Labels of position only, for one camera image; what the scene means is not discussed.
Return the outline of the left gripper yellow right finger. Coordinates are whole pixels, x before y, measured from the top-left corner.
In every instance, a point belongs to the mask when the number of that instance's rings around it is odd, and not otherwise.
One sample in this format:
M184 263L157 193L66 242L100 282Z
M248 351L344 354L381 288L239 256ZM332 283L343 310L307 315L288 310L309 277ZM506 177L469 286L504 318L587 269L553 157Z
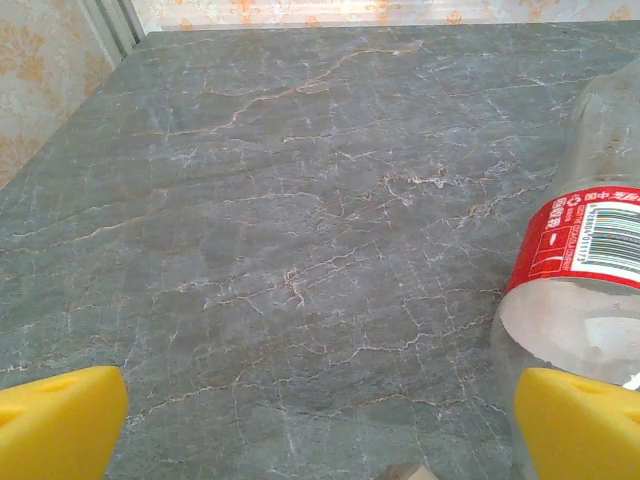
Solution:
M639 393L530 368L514 395L515 418L540 479L637 479Z

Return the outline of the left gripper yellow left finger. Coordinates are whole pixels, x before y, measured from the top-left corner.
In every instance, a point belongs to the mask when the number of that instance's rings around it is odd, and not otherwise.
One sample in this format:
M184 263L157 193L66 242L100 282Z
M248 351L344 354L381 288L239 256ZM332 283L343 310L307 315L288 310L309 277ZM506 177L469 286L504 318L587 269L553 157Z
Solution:
M120 369L95 366L1 391L3 479L101 479L128 410Z

